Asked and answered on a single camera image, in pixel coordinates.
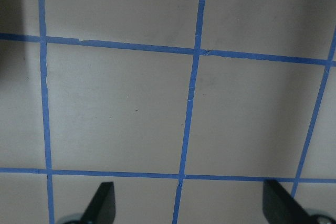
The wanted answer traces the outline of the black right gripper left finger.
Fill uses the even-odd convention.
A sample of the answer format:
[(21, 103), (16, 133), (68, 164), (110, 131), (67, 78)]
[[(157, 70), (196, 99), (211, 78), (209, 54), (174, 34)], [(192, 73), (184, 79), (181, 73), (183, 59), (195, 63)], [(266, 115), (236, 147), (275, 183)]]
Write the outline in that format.
[(115, 203), (114, 183), (101, 183), (79, 223), (114, 223), (116, 216)]

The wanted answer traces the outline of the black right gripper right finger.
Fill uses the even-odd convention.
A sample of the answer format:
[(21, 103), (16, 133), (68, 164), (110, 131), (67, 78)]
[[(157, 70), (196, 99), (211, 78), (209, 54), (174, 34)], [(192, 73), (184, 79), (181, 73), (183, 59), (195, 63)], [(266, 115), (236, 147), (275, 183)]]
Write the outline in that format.
[(262, 203), (263, 214), (270, 224), (318, 223), (317, 218), (309, 215), (277, 180), (264, 180)]

